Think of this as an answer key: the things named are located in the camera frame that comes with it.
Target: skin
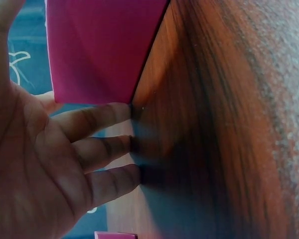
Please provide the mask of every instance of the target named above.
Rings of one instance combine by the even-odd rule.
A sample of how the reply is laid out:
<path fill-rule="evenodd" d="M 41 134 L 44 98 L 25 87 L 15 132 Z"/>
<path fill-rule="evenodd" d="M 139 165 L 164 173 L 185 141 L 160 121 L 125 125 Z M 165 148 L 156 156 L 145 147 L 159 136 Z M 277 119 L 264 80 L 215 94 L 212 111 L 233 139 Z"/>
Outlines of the skin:
<path fill-rule="evenodd" d="M 140 182 L 137 166 L 93 172 L 130 150 L 130 138 L 89 138 L 125 121 L 124 104 L 66 112 L 52 93 L 33 96 L 9 79 L 7 35 L 24 0 L 0 0 L 0 238 L 57 239 L 90 209 Z"/>

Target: pink paper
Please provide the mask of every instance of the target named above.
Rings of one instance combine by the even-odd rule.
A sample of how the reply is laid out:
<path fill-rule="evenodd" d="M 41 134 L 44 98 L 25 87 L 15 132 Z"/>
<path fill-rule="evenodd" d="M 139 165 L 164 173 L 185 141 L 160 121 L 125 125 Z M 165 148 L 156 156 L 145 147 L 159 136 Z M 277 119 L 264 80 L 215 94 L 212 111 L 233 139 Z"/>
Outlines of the pink paper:
<path fill-rule="evenodd" d="M 129 103 L 168 0 L 47 0 L 57 102 Z"/>
<path fill-rule="evenodd" d="M 95 239 L 137 239 L 135 234 L 95 232 Z"/>

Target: blue background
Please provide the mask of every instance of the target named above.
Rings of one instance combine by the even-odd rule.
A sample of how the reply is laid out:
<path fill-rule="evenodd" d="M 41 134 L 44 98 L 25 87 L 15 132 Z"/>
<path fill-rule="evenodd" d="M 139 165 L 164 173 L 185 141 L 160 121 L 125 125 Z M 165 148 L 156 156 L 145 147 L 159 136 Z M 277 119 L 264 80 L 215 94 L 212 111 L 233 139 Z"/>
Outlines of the blue background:
<path fill-rule="evenodd" d="M 30 59 L 19 61 L 14 66 L 20 75 L 20 83 L 32 94 L 42 94 L 52 90 L 47 55 L 45 30 L 44 0 L 27 0 L 17 16 L 9 34 L 8 47 L 10 53 L 26 51 Z M 13 62 L 24 55 L 10 56 Z M 10 68 L 10 77 L 17 81 L 15 71 Z M 62 110 L 74 110 L 83 105 L 65 105 Z M 107 231 L 106 208 L 101 206 L 93 214 L 85 215 L 66 239 L 93 239 L 94 231 Z"/>

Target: wood grain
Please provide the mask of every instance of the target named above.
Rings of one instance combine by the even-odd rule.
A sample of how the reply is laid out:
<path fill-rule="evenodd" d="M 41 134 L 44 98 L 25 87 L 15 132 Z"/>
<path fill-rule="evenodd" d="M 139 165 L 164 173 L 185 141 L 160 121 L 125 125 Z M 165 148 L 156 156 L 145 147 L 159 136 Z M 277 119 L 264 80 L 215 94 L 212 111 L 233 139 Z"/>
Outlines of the wood grain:
<path fill-rule="evenodd" d="M 299 238 L 299 0 L 171 0 L 133 105 L 108 135 L 134 132 L 144 184 L 110 230 Z"/>

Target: finger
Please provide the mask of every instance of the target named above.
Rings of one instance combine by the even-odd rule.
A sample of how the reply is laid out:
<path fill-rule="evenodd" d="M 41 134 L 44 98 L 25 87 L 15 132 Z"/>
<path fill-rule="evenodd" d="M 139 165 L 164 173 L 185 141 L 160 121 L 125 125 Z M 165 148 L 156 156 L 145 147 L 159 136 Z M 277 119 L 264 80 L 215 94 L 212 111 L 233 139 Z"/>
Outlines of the finger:
<path fill-rule="evenodd" d="M 35 96 L 47 112 L 47 114 L 51 114 L 61 109 L 63 104 L 58 104 L 55 102 L 53 91 L 44 93 L 42 95 Z"/>
<path fill-rule="evenodd" d="M 86 138 L 73 143 L 84 173 L 104 168 L 130 151 L 130 137 Z"/>
<path fill-rule="evenodd" d="M 140 169 L 134 164 L 88 174 L 92 190 L 91 208 L 131 192 L 140 184 L 140 178 Z"/>
<path fill-rule="evenodd" d="M 0 32 L 7 33 L 25 0 L 0 0 Z"/>
<path fill-rule="evenodd" d="M 126 121 L 130 117 L 131 111 L 128 105 L 112 103 L 65 112 L 53 119 L 60 125 L 67 138 L 75 142 L 103 128 Z"/>
<path fill-rule="evenodd" d="M 0 0 L 0 101 L 9 93 L 8 30 L 24 0 Z"/>

